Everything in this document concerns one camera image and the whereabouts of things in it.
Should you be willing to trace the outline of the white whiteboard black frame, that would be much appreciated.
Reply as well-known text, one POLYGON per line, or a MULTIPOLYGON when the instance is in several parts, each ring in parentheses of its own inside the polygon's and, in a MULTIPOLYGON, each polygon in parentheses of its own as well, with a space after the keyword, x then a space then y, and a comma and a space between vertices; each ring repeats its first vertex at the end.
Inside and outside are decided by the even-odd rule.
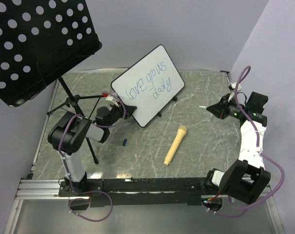
POLYGON ((124 104, 136 106, 133 118, 140 127, 145 127, 184 87, 162 44, 111 82, 124 104))

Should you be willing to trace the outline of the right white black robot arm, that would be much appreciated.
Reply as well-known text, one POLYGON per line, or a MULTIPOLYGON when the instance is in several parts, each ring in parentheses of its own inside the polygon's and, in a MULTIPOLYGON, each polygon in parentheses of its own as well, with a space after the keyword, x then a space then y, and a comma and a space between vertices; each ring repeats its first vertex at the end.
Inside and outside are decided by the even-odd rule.
POLYGON ((241 146, 238 159, 225 172, 216 168, 210 170, 204 182, 209 194, 220 192, 248 205, 254 203, 268 185, 271 174, 265 170, 261 151, 267 127, 267 117, 263 106, 268 97, 252 92, 248 101, 238 108, 233 94, 224 95, 221 100, 207 111, 219 119, 228 116, 240 121, 241 146))

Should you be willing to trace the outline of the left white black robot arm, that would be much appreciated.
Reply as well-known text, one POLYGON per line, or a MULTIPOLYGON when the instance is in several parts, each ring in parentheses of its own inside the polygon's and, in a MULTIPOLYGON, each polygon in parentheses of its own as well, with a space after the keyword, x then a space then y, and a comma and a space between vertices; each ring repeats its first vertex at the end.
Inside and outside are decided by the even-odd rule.
POLYGON ((136 106, 111 105, 97 109, 95 120, 66 112, 48 134, 48 142, 61 157, 65 167, 65 184, 77 196, 87 192, 87 174, 81 162, 79 149, 85 139, 104 143, 109 134, 109 128, 124 119, 130 118, 136 106))

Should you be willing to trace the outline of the beige toy microphone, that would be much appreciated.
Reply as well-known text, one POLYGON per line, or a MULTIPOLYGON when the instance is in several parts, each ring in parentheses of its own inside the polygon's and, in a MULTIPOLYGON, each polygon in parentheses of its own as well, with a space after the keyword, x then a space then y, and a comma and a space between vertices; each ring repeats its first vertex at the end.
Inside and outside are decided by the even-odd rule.
POLYGON ((172 145, 171 145, 171 147, 164 159, 164 162, 163 162, 166 166, 168 166, 171 163, 171 161, 172 161, 182 139, 185 137, 186 133, 187 133, 186 126, 180 126, 179 129, 177 130, 176 137, 175 137, 175 139, 174 139, 174 141, 173 141, 173 143, 172 143, 172 145))

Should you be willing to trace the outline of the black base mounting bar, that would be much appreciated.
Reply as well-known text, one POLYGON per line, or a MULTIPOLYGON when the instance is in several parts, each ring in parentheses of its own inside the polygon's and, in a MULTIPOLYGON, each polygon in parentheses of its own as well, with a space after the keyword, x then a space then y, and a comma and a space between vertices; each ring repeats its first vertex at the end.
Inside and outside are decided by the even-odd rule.
POLYGON ((59 197, 73 201, 73 207, 91 208, 109 205, 201 205, 204 200, 223 196, 205 177, 90 179, 88 189, 74 193, 65 181, 60 183, 59 197))

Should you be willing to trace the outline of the black perforated music stand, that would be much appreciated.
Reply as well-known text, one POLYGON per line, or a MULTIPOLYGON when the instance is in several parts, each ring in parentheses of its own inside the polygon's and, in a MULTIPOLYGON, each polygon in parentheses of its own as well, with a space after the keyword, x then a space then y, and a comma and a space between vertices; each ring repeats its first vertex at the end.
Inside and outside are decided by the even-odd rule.
POLYGON ((0 99, 23 105, 101 46, 84 0, 0 0, 0 99))

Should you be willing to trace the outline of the aluminium rail frame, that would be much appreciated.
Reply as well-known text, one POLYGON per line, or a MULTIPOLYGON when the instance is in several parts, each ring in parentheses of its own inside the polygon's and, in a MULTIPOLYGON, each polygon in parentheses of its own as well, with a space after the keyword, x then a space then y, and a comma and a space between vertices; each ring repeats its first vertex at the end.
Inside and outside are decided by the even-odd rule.
POLYGON ((95 96, 91 114, 53 108, 36 155, 34 179, 16 200, 61 199, 71 214, 118 205, 187 204, 219 214, 225 198, 239 215, 273 194, 265 169, 263 115, 268 98, 253 93, 244 107, 230 99, 226 72, 180 71, 182 89, 153 107, 128 101, 110 107, 95 96))

